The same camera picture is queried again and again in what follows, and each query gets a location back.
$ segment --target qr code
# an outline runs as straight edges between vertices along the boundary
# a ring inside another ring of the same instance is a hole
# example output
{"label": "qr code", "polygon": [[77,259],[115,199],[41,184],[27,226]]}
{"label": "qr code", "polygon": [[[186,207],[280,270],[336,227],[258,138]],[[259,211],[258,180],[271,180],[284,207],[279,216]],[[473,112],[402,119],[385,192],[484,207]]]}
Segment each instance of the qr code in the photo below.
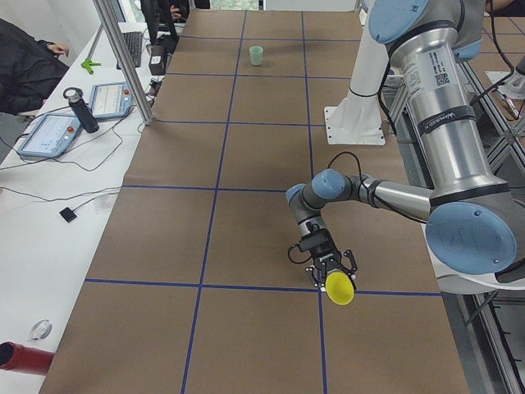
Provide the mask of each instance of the qr code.
{"label": "qr code", "polygon": [[438,74],[436,76],[436,82],[438,86],[449,84],[450,83],[449,75],[446,72],[444,72],[443,74]]}

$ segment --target label on robot arm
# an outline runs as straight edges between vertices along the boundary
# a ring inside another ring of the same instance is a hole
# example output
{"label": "label on robot arm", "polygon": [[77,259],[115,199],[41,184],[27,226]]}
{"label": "label on robot arm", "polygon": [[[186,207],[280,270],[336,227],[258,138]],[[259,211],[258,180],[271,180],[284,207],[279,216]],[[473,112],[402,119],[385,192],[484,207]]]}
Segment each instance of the label on robot arm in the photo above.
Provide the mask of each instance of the label on robot arm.
{"label": "label on robot arm", "polygon": [[409,98],[422,92],[432,92],[448,85],[457,85],[449,51],[446,48],[420,53],[404,69]]}

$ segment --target blue joint cap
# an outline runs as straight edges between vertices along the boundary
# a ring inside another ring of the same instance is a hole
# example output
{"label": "blue joint cap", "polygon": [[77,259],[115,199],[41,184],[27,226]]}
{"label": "blue joint cap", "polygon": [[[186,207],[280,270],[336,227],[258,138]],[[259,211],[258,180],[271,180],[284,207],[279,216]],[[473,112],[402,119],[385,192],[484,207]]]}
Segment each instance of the blue joint cap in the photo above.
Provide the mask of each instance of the blue joint cap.
{"label": "blue joint cap", "polygon": [[467,60],[472,60],[480,53],[481,50],[482,41],[480,39],[474,43],[465,45],[464,47],[456,48],[454,50],[456,62],[466,62]]}
{"label": "blue joint cap", "polygon": [[376,0],[368,30],[379,44],[390,44],[409,31],[423,14],[428,0]]}
{"label": "blue joint cap", "polygon": [[338,171],[328,168],[313,178],[312,189],[322,199],[336,199],[345,189],[345,178]]}
{"label": "blue joint cap", "polygon": [[299,193],[305,186],[306,185],[304,183],[299,183],[298,185],[290,187],[286,191],[286,202],[290,204],[290,200],[294,197],[294,195]]}
{"label": "blue joint cap", "polygon": [[518,253],[509,225],[477,204],[439,206],[428,218],[425,234],[436,257],[460,273],[497,273],[512,264]]}

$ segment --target person's hand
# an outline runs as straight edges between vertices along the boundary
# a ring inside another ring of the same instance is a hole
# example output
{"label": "person's hand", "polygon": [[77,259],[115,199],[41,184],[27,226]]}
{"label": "person's hand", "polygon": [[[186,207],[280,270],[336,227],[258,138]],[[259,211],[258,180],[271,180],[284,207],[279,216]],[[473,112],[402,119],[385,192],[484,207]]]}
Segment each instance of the person's hand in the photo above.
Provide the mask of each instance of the person's hand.
{"label": "person's hand", "polygon": [[55,54],[55,56],[66,55],[69,56],[69,47],[67,44],[49,44],[48,49]]}
{"label": "person's hand", "polygon": [[182,17],[182,15],[180,14],[180,9],[175,6],[170,7],[170,13],[171,13],[171,18],[174,21]]}

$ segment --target red cylinder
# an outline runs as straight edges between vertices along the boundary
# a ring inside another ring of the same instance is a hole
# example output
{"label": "red cylinder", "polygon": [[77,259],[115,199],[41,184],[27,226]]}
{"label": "red cylinder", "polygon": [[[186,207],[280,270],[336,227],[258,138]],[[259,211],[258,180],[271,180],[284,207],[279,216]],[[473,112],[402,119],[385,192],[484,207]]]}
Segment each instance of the red cylinder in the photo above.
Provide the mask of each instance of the red cylinder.
{"label": "red cylinder", "polygon": [[51,351],[4,342],[0,345],[0,369],[45,375],[54,355]]}

